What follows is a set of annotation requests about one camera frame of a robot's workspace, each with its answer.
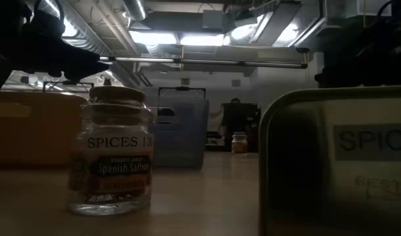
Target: wooden lid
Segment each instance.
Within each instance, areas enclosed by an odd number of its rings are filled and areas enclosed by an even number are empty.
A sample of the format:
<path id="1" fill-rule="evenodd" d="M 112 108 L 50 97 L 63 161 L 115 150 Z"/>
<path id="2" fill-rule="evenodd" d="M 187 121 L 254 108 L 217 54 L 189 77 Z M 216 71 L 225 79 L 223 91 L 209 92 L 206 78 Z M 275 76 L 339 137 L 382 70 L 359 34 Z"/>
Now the wooden lid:
<path id="1" fill-rule="evenodd" d="M 94 101 L 136 100 L 144 102 L 146 94 L 133 88 L 102 86 L 92 88 L 89 91 L 89 97 Z"/>

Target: table surface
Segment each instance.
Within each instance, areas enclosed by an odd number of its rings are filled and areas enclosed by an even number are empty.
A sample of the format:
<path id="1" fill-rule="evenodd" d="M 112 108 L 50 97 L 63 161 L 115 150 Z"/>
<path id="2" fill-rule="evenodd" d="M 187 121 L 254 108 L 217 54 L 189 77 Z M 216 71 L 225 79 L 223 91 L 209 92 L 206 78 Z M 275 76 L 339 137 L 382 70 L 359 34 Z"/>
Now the table surface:
<path id="1" fill-rule="evenodd" d="M 0 170 L 0 235 L 258 235 L 257 154 L 206 153 L 201 170 L 155 169 L 149 208 L 66 210 L 67 170 Z"/>

